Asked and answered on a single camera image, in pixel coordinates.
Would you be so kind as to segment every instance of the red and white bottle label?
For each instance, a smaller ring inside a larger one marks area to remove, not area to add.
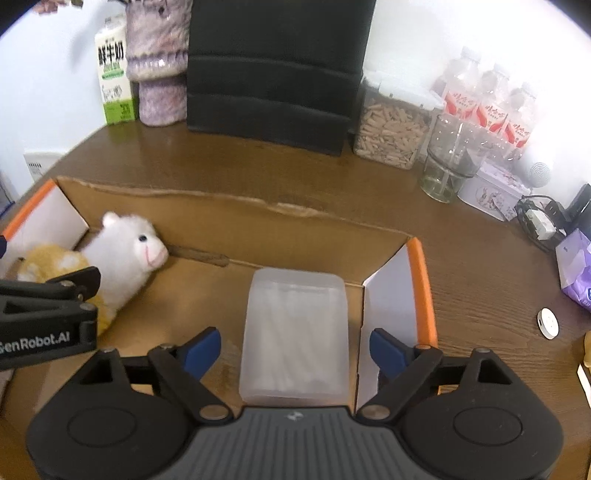
[[[476,109],[476,123],[495,134],[501,131],[506,118],[507,112],[494,103],[481,103]]]
[[[474,113],[477,105],[476,97],[452,90],[446,93],[445,103],[445,112],[462,120],[468,120]]]
[[[523,148],[531,135],[531,127],[521,121],[513,121],[509,118],[505,125],[503,138],[517,148]]]

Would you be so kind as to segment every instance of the white round speaker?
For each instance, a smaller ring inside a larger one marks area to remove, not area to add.
[[[552,179],[553,156],[532,146],[525,150],[515,168],[525,184],[532,188],[544,187]]]

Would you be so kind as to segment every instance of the green and white milk carton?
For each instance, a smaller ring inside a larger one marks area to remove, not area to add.
[[[100,91],[107,124],[128,122],[138,118],[137,90],[125,74],[127,42],[125,16],[105,20],[105,26],[95,35],[96,61]]]

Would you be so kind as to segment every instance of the brown tabletop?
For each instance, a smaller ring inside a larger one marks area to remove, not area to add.
[[[440,346],[466,355],[489,346],[541,397],[564,429],[552,478],[584,478],[591,410],[577,379],[591,314],[560,291],[555,259],[508,225],[457,201],[443,205],[418,186],[418,172],[217,135],[184,125],[106,127],[50,175],[152,189],[199,190],[294,203],[420,238],[431,278]],[[547,340],[536,315],[549,307],[560,334]]]

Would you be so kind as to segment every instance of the wood pellet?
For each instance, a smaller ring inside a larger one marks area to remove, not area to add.
[[[424,113],[394,102],[372,98],[364,106],[354,151],[363,158],[409,169],[429,125]]]

